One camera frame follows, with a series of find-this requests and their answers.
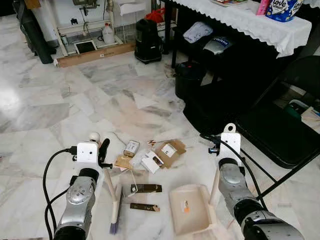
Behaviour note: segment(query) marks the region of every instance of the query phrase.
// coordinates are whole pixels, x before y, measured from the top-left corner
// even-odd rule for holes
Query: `black trash can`
[[[175,95],[185,100],[189,94],[200,87],[206,73],[206,69],[195,62],[186,61],[178,64],[175,67]]]

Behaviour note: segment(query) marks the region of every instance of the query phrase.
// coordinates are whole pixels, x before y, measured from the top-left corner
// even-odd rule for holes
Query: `white ball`
[[[96,142],[99,142],[100,141],[100,134],[96,131],[92,131],[89,134],[89,140],[94,140]]]

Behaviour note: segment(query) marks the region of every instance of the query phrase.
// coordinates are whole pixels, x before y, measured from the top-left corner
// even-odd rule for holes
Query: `brown paper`
[[[168,145],[168,148],[171,149],[172,147],[176,150],[173,152],[165,153],[162,149]],[[176,161],[181,154],[186,152],[186,146],[178,139],[166,141],[161,144],[156,150],[155,153],[160,157],[160,159],[164,162],[162,167],[166,167],[167,169],[171,167],[171,165]]]
[[[132,157],[119,155],[116,158],[115,164],[117,167],[132,169],[132,165],[130,164],[130,160]]]

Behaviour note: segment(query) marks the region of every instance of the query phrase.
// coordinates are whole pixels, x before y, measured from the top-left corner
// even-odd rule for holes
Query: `white lace tablecloth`
[[[303,4],[309,4],[312,8],[320,8],[320,0],[304,0]]]
[[[279,52],[279,57],[290,56],[294,49],[307,44],[311,22],[295,17],[289,22],[279,22],[264,15],[256,16],[259,3],[248,1],[235,6],[220,6],[210,0],[171,0],[212,19],[259,39]]]

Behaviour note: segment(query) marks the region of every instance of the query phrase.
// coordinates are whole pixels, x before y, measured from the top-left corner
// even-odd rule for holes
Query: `wooden board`
[[[39,0],[24,0],[27,9],[40,8],[41,4]]]
[[[106,47],[95,51],[89,51],[73,56],[66,56],[57,59],[58,67],[67,68],[70,66],[83,64],[86,62],[111,57],[114,55],[124,54],[131,52],[135,49],[136,45],[133,43],[121,44],[112,47]]]

